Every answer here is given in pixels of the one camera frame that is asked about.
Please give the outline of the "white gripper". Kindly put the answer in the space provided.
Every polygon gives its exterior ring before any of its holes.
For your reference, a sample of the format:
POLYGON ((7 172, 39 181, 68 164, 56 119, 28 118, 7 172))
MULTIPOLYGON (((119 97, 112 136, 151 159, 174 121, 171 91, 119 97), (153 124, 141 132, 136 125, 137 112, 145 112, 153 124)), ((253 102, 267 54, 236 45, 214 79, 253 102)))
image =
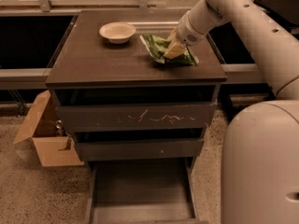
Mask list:
POLYGON ((189 20, 189 11, 179 20, 178 27, 173 29, 167 38, 168 41, 172 41, 169 47, 164 52, 164 57, 171 60, 185 52, 186 46, 194 46, 203 40, 206 34, 197 32, 191 25, 189 20))

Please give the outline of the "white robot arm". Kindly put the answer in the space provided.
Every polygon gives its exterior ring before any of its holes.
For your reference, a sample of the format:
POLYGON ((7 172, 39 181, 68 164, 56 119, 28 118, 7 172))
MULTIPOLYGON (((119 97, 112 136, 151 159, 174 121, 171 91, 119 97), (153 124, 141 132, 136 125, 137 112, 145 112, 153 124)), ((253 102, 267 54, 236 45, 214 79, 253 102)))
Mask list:
POLYGON ((299 41, 252 0, 200 0, 169 36, 180 51, 230 22, 275 100, 230 122, 221 157, 221 224, 299 224, 299 41))

